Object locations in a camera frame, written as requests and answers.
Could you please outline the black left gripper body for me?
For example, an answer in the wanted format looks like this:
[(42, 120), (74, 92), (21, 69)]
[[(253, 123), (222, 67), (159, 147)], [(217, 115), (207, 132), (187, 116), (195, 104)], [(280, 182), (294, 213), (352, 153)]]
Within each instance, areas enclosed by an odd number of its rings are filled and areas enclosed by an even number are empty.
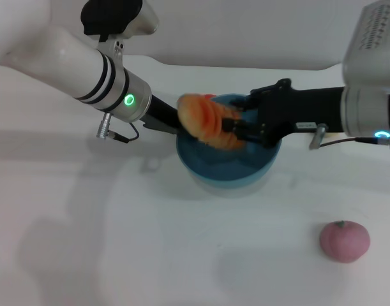
[(172, 135), (178, 134), (183, 129), (177, 110), (154, 95), (151, 96), (149, 107), (140, 120), (147, 129)]

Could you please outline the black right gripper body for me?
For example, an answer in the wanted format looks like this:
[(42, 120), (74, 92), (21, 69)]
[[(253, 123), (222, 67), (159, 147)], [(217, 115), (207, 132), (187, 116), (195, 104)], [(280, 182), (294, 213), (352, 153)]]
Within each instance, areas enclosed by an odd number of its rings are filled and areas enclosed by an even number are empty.
[(341, 133), (343, 90), (343, 87), (296, 90), (289, 78), (252, 90), (249, 101), (258, 109), (262, 145), (274, 147), (292, 133), (313, 133), (320, 124), (326, 125), (331, 133)]

